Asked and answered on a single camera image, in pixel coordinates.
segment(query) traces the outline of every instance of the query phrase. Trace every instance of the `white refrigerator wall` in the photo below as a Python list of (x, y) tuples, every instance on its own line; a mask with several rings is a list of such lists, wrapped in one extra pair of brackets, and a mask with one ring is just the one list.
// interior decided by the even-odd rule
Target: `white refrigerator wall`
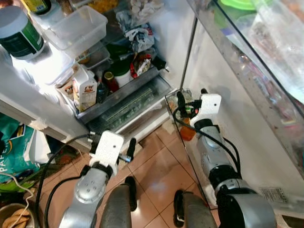
[(162, 74), (174, 88), (181, 84), (194, 13), (185, 0), (164, 0), (165, 9), (150, 21), (155, 46), (168, 63), (170, 72)]
[[(0, 100), (36, 120), (30, 126), (38, 130), (50, 127), (67, 139), (87, 133), (67, 106), (47, 99), (26, 77), (3, 61), (0, 62), (0, 69)], [(7, 110), (0, 108), (0, 112), (6, 113)]]
[(280, 187), (289, 198), (304, 197), (304, 180), (201, 24), (184, 88), (195, 98), (202, 88), (222, 96), (216, 124), (238, 148), (243, 178), (255, 190)]

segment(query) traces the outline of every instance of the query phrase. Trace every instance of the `black cable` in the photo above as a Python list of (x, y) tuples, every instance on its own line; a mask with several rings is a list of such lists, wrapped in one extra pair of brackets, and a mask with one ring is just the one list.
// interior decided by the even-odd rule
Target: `black cable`
[(230, 144), (230, 146), (232, 146), (233, 150), (235, 151), (236, 156), (237, 156), (238, 168), (239, 168), (240, 173), (241, 173), (241, 161), (240, 161), (240, 158), (239, 158), (239, 153), (238, 153), (237, 147), (236, 147), (236, 146), (233, 144), (233, 142), (231, 142), (229, 139), (224, 138), (224, 140), (225, 140), (226, 142), (228, 142), (228, 143)]
[(50, 163), (55, 159), (55, 157), (61, 152), (61, 150), (66, 147), (67, 145), (69, 145), (70, 143), (72, 143), (73, 141), (77, 140), (77, 139), (82, 139), (82, 138), (86, 138), (86, 137), (89, 137), (90, 134), (83, 134), (83, 135), (80, 135), (80, 136), (77, 136), (71, 140), (69, 140), (66, 144), (62, 145), (60, 147), (60, 149), (58, 151), (56, 151), (52, 157), (48, 160), (48, 162), (46, 163), (46, 165), (44, 166), (44, 169), (42, 171), (42, 174), (41, 174), (41, 177), (40, 177), (40, 183), (39, 183), (39, 186), (38, 186), (38, 189), (37, 189), (37, 195), (36, 195), (36, 202), (35, 202), (35, 214), (36, 214), (36, 218), (37, 220), (40, 222), (40, 219), (39, 219), (39, 201), (40, 201), (40, 196), (41, 196), (41, 191), (42, 191), (42, 186), (43, 186), (43, 181), (44, 181), (44, 178), (46, 176), (46, 173), (47, 173), (47, 170), (48, 170), (48, 167), (50, 165)]
[(56, 190), (60, 187), (60, 185), (62, 185), (63, 183), (67, 182), (67, 181), (72, 181), (72, 180), (76, 180), (79, 179), (81, 176), (79, 177), (70, 177), (67, 179), (62, 180), (61, 182), (59, 182), (51, 191), (50, 195), (48, 196), (48, 201), (47, 201), (47, 205), (46, 205), (46, 209), (44, 211), (44, 226), (45, 228), (49, 228), (48, 226), (48, 210), (49, 210), (49, 206), (51, 205), (51, 201), (53, 198), (53, 195), (55, 194)]
[(177, 121), (178, 123), (180, 123), (181, 125), (183, 125), (183, 126), (185, 126), (185, 127), (188, 127), (188, 128), (190, 128), (190, 129), (194, 130), (195, 132), (200, 133), (201, 135), (203, 135), (203, 136), (205, 136), (205, 137), (211, 139), (211, 140), (214, 141), (216, 144), (218, 144), (220, 147), (222, 147), (222, 148), (229, 154), (229, 156), (231, 157), (231, 159), (232, 159), (232, 161), (233, 161), (233, 163), (234, 163), (234, 165), (235, 165), (235, 167), (236, 167), (236, 169), (237, 169), (237, 173), (240, 175), (240, 177), (242, 177), (242, 176), (241, 176), (241, 170), (240, 170), (240, 168), (239, 168), (240, 165), (238, 164), (238, 162), (237, 162), (236, 158), (234, 157), (233, 153), (232, 153), (224, 144), (222, 144), (222, 143), (221, 143), (220, 141), (218, 141), (217, 139), (213, 138), (211, 135), (206, 134), (206, 133), (202, 132), (201, 130), (196, 129), (196, 128), (194, 128), (194, 127), (192, 127), (192, 126), (190, 126), (190, 125), (184, 123), (183, 121), (179, 120), (179, 119), (176, 117), (176, 113), (177, 113), (178, 110), (179, 110), (179, 109), (177, 108), (177, 109), (175, 109), (174, 112), (173, 112), (173, 118), (175, 119), (175, 121)]

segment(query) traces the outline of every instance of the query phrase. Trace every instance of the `green lid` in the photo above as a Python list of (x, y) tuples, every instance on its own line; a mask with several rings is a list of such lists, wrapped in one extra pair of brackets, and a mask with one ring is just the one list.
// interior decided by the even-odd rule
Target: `green lid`
[(272, 0), (221, 0), (224, 5), (231, 6), (239, 10), (256, 10), (256, 7), (252, 2), (265, 2), (266, 4), (268, 4), (271, 1)]
[(122, 76), (130, 70), (131, 58), (113, 63), (109, 69), (115, 77)]

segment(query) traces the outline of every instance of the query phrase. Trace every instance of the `metal rod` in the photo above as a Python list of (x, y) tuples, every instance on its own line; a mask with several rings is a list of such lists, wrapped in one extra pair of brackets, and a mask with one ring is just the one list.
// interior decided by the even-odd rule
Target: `metal rod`
[(185, 76), (186, 76), (186, 73), (187, 73), (189, 58), (190, 58), (190, 54), (191, 54), (191, 50), (192, 50), (192, 46), (193, 46), (193, 41), (194, 41), (194, 36), (195, 36), (195, 31), (196, 31), (197, 24), (198, 24), (198, 18), (195, 17), (195, 19), (193, 21), (193, 25), (192, 25), (192, 31), (191, 31), (191, 36), (190, 36), (190, 41), (189, 41), (189, 46), (188, 46), (188, 52), (187, 52), (186, 60), (185, 60), (185, 66), (184, 66), (184, 70), (182, 72), (182, 77), (181, 77), (181, 82), (180, 82), (180, 90), (182, 90), (182, 87), (184, 85)]

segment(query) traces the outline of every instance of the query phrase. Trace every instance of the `orange object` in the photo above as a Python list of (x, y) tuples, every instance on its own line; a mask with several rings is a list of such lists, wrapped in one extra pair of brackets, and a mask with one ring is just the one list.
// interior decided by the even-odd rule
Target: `orange object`
[[(183, 120), (185, 124), (190, 125), (190, 118), (186, 118)], [(182, 126), (180, 130), (181, 138), (185, 141), (191, 141), (193, 137), (195, 136), (196, 132), (195, 130), (192, 130), (186, 126)]]

